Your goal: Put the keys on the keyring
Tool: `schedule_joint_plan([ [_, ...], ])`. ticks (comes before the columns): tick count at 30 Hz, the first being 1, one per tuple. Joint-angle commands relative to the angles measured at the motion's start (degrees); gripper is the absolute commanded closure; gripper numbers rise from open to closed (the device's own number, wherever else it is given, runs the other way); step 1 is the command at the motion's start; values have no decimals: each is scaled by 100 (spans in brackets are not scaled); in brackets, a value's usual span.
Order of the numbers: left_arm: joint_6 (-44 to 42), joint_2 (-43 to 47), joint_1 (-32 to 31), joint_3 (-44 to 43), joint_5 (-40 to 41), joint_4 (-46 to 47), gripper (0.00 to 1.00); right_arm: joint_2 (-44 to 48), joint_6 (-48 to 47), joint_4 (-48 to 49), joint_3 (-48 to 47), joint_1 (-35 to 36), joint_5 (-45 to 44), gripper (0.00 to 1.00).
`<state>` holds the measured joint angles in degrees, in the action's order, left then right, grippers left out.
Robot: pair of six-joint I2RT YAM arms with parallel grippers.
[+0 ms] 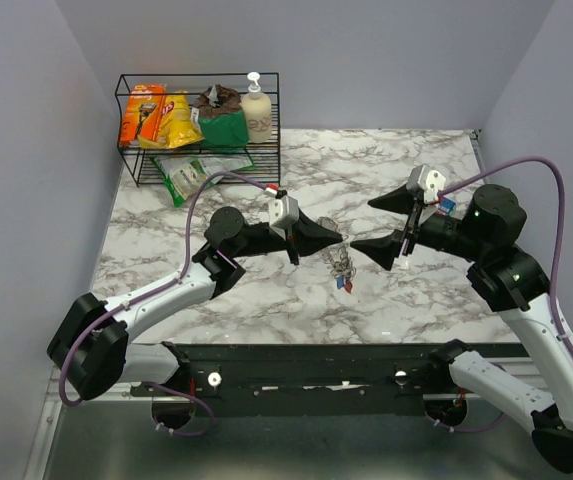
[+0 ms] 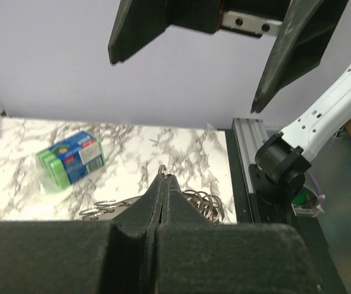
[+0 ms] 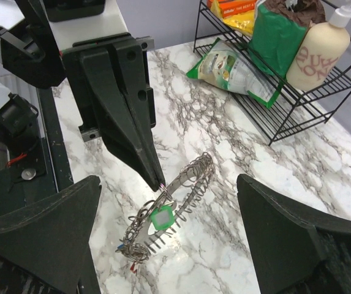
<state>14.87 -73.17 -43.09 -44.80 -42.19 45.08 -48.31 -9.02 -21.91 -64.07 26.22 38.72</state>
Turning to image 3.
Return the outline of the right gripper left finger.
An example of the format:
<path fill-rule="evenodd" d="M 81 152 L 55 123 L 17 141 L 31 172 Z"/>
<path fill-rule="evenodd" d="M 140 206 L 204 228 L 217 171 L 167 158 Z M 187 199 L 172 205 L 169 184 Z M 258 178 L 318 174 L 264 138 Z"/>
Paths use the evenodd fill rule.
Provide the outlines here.
<path fill-rule="evenodd" d="M 98 176 L 0 217 L 0 293 L 75 293 L 101 193 Z"/>

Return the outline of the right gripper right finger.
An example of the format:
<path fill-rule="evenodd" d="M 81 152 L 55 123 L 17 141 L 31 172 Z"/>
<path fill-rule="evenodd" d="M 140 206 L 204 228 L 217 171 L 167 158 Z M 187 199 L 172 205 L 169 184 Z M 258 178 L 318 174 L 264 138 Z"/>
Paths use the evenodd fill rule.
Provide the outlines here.
<path fill-rule="evenodd" d="M 261 293 L 351 293 L 351 220 L 246 174 L 238 176 L 237 189 Z"/>

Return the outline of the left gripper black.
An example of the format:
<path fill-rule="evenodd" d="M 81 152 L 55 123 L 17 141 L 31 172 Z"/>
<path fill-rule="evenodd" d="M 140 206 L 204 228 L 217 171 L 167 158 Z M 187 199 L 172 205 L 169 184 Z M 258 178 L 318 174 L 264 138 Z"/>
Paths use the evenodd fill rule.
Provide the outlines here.
<path fill-rule="evenodd" d="M 152 189 L 165 184 L 153 142 L 156 125 L 147 52 L 152 37 L 133 37 L 116 1 L 45 1 L 45 13 L 88 132 L 138 172 Z"/>

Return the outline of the green key tag with key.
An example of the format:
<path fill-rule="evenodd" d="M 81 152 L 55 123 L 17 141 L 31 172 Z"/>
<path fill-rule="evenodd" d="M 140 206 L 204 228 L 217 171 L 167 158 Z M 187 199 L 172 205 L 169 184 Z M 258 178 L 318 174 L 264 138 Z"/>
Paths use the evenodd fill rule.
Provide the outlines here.
<path fill-rule="evenodd" d="M 175 223 L 173 209 L 170 205 L 164 205 L 161 209 L 155 209 L 149 218 L 157 231 L 166 230 Z"/>

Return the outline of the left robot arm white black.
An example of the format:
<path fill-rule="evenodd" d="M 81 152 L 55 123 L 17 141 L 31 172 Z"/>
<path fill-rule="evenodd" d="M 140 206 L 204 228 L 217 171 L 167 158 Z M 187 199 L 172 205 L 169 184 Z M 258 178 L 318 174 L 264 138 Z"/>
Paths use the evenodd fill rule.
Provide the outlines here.
<path fill-rule="evenodd" d="M 0 1 L 0 65 L 48 89 L 68 81 L 84 140 L 110 153 L 152 190 L 165 184 L 151 129 L 151 37 L 133 37 L 116 1 Z"/>

